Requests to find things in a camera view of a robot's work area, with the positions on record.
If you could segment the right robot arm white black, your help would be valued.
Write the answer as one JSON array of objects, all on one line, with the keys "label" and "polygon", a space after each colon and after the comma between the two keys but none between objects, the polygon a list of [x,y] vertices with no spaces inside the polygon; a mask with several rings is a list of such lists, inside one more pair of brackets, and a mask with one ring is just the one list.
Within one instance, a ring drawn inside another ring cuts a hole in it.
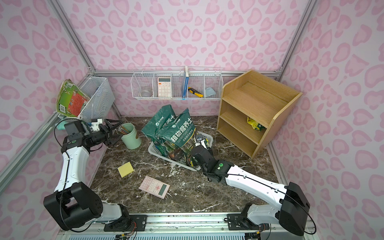
[{"label": "right robot arm white black", "polygon": [[296,236],[307,233],[311,205],[299,185],[293,182],[283,185],[257,177],[231,162],[216,160],[203,146],[194,147],[191,156],[210,182],[241,189],[269,204],[269,208],[246,206],[243,213],[248,223],[279,224]]}]

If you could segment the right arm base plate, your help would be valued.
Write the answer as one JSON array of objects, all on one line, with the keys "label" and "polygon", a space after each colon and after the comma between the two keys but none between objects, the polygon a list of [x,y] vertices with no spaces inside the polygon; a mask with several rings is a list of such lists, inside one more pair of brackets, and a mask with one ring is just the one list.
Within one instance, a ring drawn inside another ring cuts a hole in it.
[{"label": "right arm base plate", "polygon": [[237,230],[255,230],[255,231],[267,231],[270,230],[269,224],[256,225],[248,220],[247,217],[242,214],[227,214],[224,218],[224,222],[228,224],[230,231]]}]

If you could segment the dark green soil bag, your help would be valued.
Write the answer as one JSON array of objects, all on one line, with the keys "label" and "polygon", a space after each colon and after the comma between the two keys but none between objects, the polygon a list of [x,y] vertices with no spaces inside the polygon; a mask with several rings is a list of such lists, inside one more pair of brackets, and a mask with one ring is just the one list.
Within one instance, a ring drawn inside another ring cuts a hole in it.
[{"label": "dark green soil bag", "polygon": [[161,155],[168,154],[164,141],[157,136],[157,133],[169,122],[176,118],[176,114],[171,105],[165,105],[148,121],[142,128],[142,133],[152,140],[155,147],[160,151]]},{"label": "dark green soil bag", "polygon": [[170,147],[181,149],[186,156],[186,161],[190,162],[195,134],[196,127],[191,118],[189,109],[186,108],[178,117],[164,125],[156,133],[156,136]]}]

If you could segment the small yellow green bag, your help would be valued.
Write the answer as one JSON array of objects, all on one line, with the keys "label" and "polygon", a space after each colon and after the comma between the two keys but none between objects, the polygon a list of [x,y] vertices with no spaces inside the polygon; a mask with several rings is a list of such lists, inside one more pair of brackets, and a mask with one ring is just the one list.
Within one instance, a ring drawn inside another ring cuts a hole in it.
[{"label": "small yellow green bag", "polygon": [[247,117],[247,123],[254,129],[254,130],[257,130],[257,131],[263,131],[266,129],[266,127],[264,127],[263,125],[261,125],[259,122],[253,120],[252,118],[250,117]]}]

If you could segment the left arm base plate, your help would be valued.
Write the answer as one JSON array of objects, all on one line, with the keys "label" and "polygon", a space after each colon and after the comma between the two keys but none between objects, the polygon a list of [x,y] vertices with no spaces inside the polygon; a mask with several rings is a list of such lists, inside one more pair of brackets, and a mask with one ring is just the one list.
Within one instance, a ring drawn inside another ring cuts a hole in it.
[{"label": "left arm base plate", "polygon": [[144,232],[148,215],[129,215],[105,224],[104,232]]}]

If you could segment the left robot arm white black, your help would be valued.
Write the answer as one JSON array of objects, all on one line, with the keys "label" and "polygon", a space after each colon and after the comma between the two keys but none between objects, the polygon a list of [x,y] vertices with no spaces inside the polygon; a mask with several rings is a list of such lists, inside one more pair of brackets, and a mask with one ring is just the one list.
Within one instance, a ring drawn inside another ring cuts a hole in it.
[{"label": "left robot arm white black", "polygon": [[121,138],[115,130],[119,120],[69,120],[64,125],[67,136],[60,144],[63,168],[53,194],[44,198],[44,207],[64,231],[81,233],[86,223],[102,223],[105,232],[127,231],[133,220],[121,205],[104,204],[85,183],[86,166],[92,147],[113,146]]}]

